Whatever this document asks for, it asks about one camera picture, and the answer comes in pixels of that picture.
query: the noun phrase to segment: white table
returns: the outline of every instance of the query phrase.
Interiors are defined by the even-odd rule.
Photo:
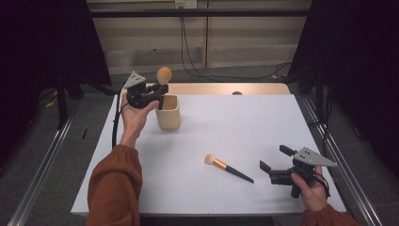
[[[279,151],[280,144],[318,152],[294,95],[179,95],[179,99],[181,127],[163,131],[151,112],[136,144],[144,178],[139,198],[142,215],[272,216],[303,211],[302,201],[291,198],[290,186],[271,185],[259,169],[260,160],[272,170],[292,166],[292,157]],[[74,214],[88,213],[88,179],[111,150],[114,107],[115,101],[72,208]],[[120,122],[119,138],[122,128]],[[255,183],[206,165],[208,153]],[[344,212],[326,169],[324,174],[330,185],[328,202]]]

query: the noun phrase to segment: power outlet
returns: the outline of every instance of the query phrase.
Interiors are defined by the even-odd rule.
[[[197,0],[186,0],[185,8],[197,8]]]
[[[185,8],[185,0],[175,0],[176,8]]]

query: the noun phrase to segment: brush bristles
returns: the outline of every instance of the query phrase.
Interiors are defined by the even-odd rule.
[[[208,153],[208,154],[206,154],[206,157],[205,157],[205,163],[206,164],[214,164],[214,160],[215,160],[215,158],[214,158],[214,156],[211,154],[211,153]]]

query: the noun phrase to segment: black curtain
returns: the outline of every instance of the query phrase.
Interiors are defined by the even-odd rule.
[[[1,164],[58,77],[76,98],[111,81],[85,0],[1,0],[0,34]]]
[[[321,77],[375,154],[399,178],[399,1],[313,0],[289,77],[309,92]]]
[[[326,80],[375,154],[399,178],[399,2],[354,0]]]

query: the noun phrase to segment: white wall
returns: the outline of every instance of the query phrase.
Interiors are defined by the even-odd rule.
[[[311,0],[198,0],[199,8],[309,8],[310,4]],[[175,8],[174,1],[169,0],[88,0],[88,5],[90,9]],[[120,52],[133,54],[137,59],[138,53],[156,49],[158,56],[164,52],[177,55],[177,62],[166,63],[174,64],[174,68],[181,67],[180,18],[95,18],[93,21],[106,52],[108,66],[115,65],[116,56],[126,57]],[[196,66],[221,67],[291,61],[305,18],[215,17],[208,20],[184,18],[184,21],[190,55],[191,52],[193,55],[199,55],[193,56],[198,59],[195,62]],[[164,57],[154,59],[153,64],[162,65],[162,58]],[[143,66],[140,65],[143,63],[137,60],[125,64],[129,66],[126,69],[129,71],[130,66]]]

